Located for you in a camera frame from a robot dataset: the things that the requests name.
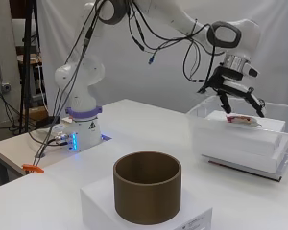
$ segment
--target cardboard tube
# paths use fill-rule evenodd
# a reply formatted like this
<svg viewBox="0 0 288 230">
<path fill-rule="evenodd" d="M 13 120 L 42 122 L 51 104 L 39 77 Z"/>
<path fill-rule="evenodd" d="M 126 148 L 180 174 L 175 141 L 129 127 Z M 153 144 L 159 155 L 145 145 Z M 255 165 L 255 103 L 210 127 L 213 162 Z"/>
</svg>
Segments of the cardboard tube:
<svg viewBox="0 0 288 230">
<path fill-rule="evenodd" d="M 143 151 L 114 165 L 115 209 L 137 224 L 159 224 L 180 210 L 181 164 L 167 154 Z"/>
</svg>

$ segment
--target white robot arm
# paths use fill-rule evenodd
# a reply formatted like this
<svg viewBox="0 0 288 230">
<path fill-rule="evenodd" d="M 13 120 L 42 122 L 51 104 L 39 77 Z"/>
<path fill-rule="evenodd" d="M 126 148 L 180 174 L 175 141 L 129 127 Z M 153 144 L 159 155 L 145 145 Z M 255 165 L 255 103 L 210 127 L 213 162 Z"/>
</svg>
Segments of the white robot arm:
<svg viewBox="0 0 288 230">
<path fill-rule="evenodd" d="M 226 113 L 231 112 L 227 96 L 230 94 L 244 98 L 255 108 L 260 117 L 264 116 L 264 102 L 254 96 L 252 88 L 238 83 L 244 76 L 257 77 L 258 75 L 250 65 L 260 39 L 260 29 L 254 22 L 241 20 L 216 22 L 211 26 L 202 25 L 186 13 L 177 0 L 97 0 L 94 4 L 85 5 L 86 12 L 91 12 L 91 8 L 101 5 L 103 6 L 99 14 L 100 24 L 119 23 L 130 13 L 133 6 L 138 13 L 160 20 L 185 36 L 190 36 L 201 44 L 207 53 L 212 54 L 213 48 L 216 54 L 224 52 L 226 54 L 224 63 L 216 68 L 213 76 L 199 92 L 205 92 L 208 87 L 213 88 L 220 96 L 222 108 Z M 83 37 L 80 40 L 84 40 L 84 45 L 87 45 L 90 38 Z M 56 82 L 59 88 L 63 88 L 72 79 L 76 66 L 77 63 L 72 62 L 57 70 Z M 76 146 L 71 139 L 69 146 L 71 150 L 85 150 L 101 142 L 97 124 L 97 114 L 101 110 L 96 108 L 96 101 L 89 94 L 88 86 L 103 78 L 104 66 L 96 57 L 84 57 L 78 75 L 70 94 L 69 113 L 73 117 L 73 126 L 69 132 L 73 134 L 73 138 L 76 136 Z"/>
</svg>

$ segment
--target orange tool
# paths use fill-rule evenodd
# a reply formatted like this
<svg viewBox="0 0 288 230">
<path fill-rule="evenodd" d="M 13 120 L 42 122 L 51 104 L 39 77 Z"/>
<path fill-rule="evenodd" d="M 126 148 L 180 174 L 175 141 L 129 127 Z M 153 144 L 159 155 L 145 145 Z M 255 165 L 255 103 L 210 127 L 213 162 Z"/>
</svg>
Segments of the orange tool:
<svg viewBox="0 0 288 230">
<path fill-rule="evenodd" d="M 22 170 L 28 171 L 28 172 L 44 173 L 44 170 L 41 169 L 39 166 L 28 165 L 28 164 L 22 165 Z"/>
</svg>

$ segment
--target white wall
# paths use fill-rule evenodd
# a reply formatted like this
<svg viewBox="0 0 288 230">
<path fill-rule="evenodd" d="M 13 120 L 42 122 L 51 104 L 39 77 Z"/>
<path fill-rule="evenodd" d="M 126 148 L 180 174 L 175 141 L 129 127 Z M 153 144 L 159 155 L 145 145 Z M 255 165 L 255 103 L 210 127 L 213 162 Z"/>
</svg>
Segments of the white wall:
<svg viewBox="0 0 288 230">
<path fill-rule="evenodd" d="M 255 86 L 255 94 L 268 102 L 288 104 L 288 0 L 179 0 L 185 10 L 202 23 L 217 20 L 234 21 L 249 18 L 262 30 L 262 38 L 252 65 L 261 73 L 256 80 L 245 80 Z M 53 107 L 57 92 L 54 73 L 70 51 L 80 16 L 82 1 L 38 1 L 43 68 L 47 97 Z M 164 36 L 179 35 L 172 28 L 149 20 Z M 160 41 L 144 32 L 151 44 Z M 149 54 L 142 53 L 132 42 L 128 24 L 106 26 L 103 40 L 91 47 L 91 53 L 102 59 L 106 77 L 91 88 L 99 104 L 124 98 L 186 112 L 204 97 L 196 94 L 198 84 L 183 78 L 182 60 L 187 44 L 180 44 L 156 56 L 148 65 Z M 209 57 L 203 53 L 202 67 L 196 78 L 203 79 Z"/>
<path fill-rule="evenodd" d="M 0 0 L 0 62 L 3 80 L 12 86 L 12 91 L 5 98 L 12 106 L 19 109 L 20 77 L 13 42 L 9 0 Z M 4 104 L 0 100 L 0 123 L 7 120 Z"/>
</svg>

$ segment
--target blue led light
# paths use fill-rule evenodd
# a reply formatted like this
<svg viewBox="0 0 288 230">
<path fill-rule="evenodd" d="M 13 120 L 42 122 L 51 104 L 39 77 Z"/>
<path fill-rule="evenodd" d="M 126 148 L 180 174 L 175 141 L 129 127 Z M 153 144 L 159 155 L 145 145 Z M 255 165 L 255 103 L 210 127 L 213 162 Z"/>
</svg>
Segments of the blue led light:
<svg viewBox="0 0 288 230">
<path fill-rule="evenodd" d="M 77 139 L 76 139 L 76 134 L 73 134 L 73 150 L 77 150 Z"/>
</svg>

